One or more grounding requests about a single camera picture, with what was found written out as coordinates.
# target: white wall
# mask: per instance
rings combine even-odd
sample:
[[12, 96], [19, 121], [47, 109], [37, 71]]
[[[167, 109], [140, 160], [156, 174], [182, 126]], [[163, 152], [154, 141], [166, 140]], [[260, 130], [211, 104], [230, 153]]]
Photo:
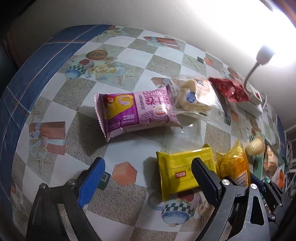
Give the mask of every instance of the white wall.
[[296, 123], [296, 30], [272, 14], [259, 0], [37, 0], [14, 23], [12, 35], [20, 57], [26, 59], [69, 26], [143, 28], [207, 51], [243, 76], [262, 44], [276, 46], [271, 62], [256, 70], [250, 82], [268, 94], [288, 128]]

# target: bread roll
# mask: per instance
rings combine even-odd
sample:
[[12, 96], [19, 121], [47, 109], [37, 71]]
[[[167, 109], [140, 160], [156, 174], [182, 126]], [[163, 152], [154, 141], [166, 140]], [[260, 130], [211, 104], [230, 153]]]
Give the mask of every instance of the bread roll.
[[192, 78], [180, 86], [177, 99], [184, 110], [207, 112], [215, 105], [216, 94], [207, 80]]

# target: snack package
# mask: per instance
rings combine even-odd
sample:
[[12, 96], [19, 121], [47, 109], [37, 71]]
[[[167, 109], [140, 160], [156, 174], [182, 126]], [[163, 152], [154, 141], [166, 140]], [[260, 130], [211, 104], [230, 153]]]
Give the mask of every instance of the snack package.
[[283, 189], [285, 185], [285, 175], [283, 170], [278, 168], [271, 180], [277, 184], [280, 189]]
[[107, 139], [125, 132], [157, 126], [182, 127], [171, 113], [171, 90], [168, 86], [122, 94], [94, 94], [96, 114]]
[[215, 152], [216, 174], [220, 179], [222, 179], [220, 165], [225, 155], [226, 155], [225, 153]]
[[210, 77], [209, 81], [229, 102], [250, 101], [244, 86], [237, 80]]
[[240, 140], [226, 154], [216, 153], [220, 163], [221, 178], [231, 176], [240, 186], [248, 187], [251, 183], [249, 162]]
[[273, 153], [270, 146], [267, 145], [264, 161], [263, 161], [263, 168], [265, 169], [265, 171], [268, 172], [270, 176], [273, 176], [277, 170], [277, 166], [278, 166], [278, 158]]
[[191, 171], [191, 163], [194, 158], [199, 157], [209, 170], [216, 172], [212, 149], [207, 144], [198, 150], [175, 154], [156, 152], [156, 156], [163, 201], [168, 199], [169, 194], [198, 187]]
[[171, 79], [174, 114], [185, 114], [206, 121], [224, 121], [224, 111], [208, 80], [189, 75]]

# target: bright light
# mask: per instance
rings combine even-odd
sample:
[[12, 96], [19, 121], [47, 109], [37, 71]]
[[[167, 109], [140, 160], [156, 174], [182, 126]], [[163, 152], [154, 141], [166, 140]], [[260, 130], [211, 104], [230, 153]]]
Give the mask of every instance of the bright light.
[[270, 63], [291, 63], [296, 56], [296, 28], [283, 12], [274, 10], [272, 15], [266, 23], [268, 35], [265, 37], [265, 44], [275, 52]]
[[279, 10], [272, 12], [259, 0], [187, 0], [187, 4], [197, 23], [252, 58], [267, 45], [275, 52], [270, 64], [289, 65], [295, 60], [296, 29]]

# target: orange cube pattern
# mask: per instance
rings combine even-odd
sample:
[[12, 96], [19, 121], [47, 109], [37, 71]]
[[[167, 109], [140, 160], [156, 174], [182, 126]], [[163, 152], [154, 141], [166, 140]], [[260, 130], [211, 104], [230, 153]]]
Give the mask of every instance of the orange cube pattern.
[[128, 162], [116, 164], [112, 172], [112, 178], [121, 186], [136, 182], [137, 170]]

